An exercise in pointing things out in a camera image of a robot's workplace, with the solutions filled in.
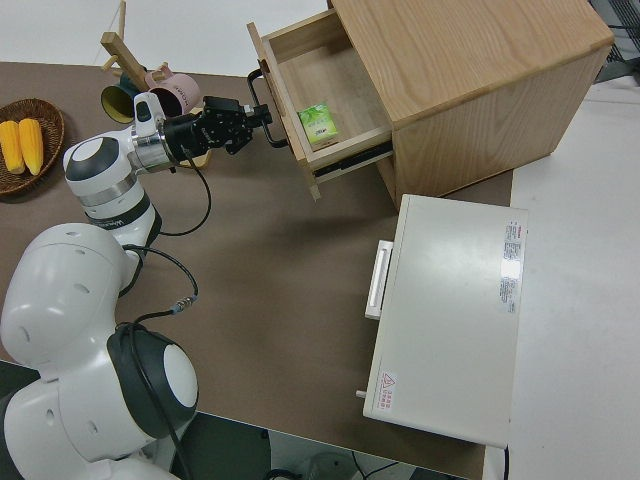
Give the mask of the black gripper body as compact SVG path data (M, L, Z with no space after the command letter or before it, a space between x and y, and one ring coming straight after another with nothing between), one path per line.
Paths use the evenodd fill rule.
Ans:
M244 108L235 99L205 96L199 114L185 114L163 123L166 144L176 161L186 161L224 147L235 154L251 140Z

